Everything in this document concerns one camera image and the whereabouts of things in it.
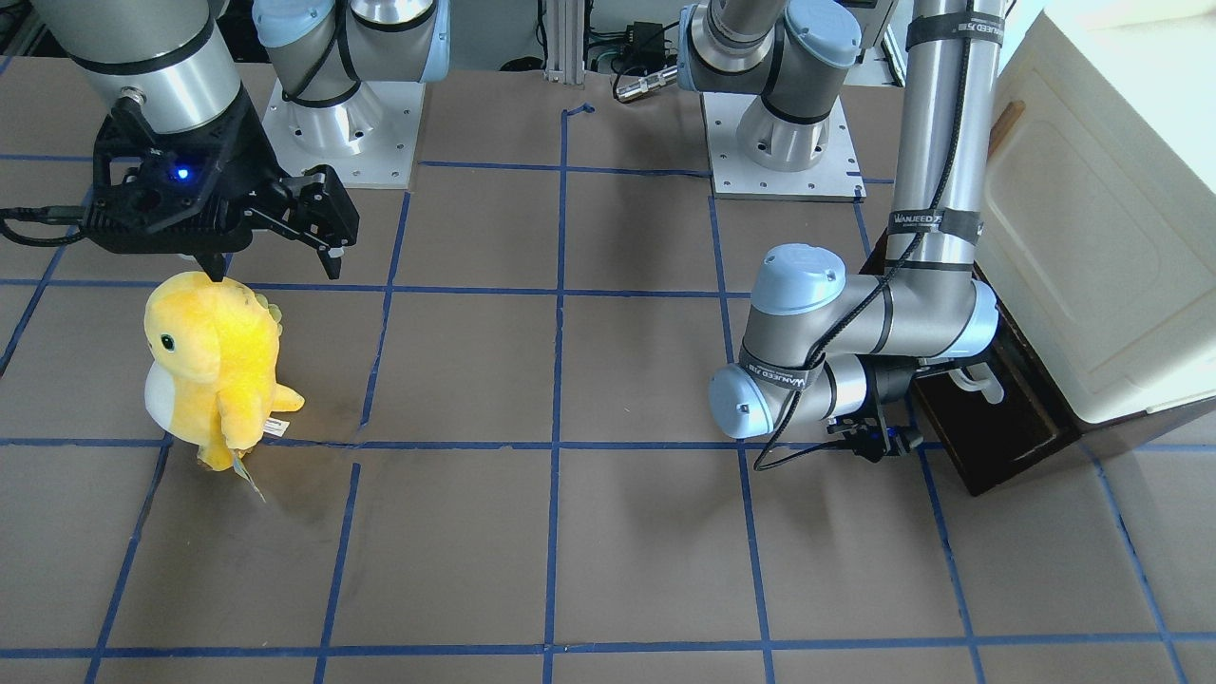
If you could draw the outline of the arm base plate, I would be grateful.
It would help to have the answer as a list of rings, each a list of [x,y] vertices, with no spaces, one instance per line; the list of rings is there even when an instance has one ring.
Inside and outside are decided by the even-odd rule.
[[[840,101],[824,120],[779,120],[756,95],[704,92],[713,190],[722,200],[865,198]]]
[[[261,127],[289,175],[325,164],[348,189],[409,189],[426,92],[421,83],[365,82],[345,103],[309,108],[285,103],[276,83]]]

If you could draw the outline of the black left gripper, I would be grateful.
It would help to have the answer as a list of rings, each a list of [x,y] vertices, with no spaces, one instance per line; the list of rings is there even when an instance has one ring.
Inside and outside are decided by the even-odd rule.
[[[834,449],[850,450],[869,462],[886,456],[903,456],[923,445],[923,434],[912,426],[886,424],[885,404],[906,398],[921,364],[912,357],[860,357],[865,377],[861,407],[843,415],[826,428],[839,439],[828,443]]]

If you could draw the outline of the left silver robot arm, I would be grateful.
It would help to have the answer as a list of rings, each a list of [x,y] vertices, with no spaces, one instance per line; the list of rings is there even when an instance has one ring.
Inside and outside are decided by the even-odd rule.
[[[777,467],[794,424],[826,424],[826,447],[869,462],[907,454],[921,434],[888,425],[884,404],[983,357],[998,330],[998,298],[973,269],[1004,13],[1002,1],[914,4],[882,271],[851,274],[803,243],[766,253],[737,359],[709,386],[719,428],[766,437],[756,471]],[[754,96],[741,140],[782,170],[782,142],[824,131],[863,39],[834,1],[708,1],[683,9],[680,30],[680,85]]]

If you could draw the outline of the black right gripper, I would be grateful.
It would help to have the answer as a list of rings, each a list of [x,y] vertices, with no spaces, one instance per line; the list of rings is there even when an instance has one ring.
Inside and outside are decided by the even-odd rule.
[[[309,246],[326,277],[337,280],[359,224],[333,167],[286,175],[241,90],[215,120],[178,134],[153,131],[143,106],[119,97],[94,144],[80,231],[112,253],[195,256],[218,284],[227,277],[231,252],[250,243],[253,228]]]

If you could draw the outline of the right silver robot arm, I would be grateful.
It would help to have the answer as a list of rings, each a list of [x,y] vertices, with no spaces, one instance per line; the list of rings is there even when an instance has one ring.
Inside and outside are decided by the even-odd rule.
[[[411,135],[392,105],[450,69],[447,1],[257,1],[278,90],[265,116],[210,1],[36,1],[109,112],[88,207],[39,209],[118,256],[184,256],[213,280],[257,231],[319,256],[327,277],[359,237],[348,183],[407,185]]]

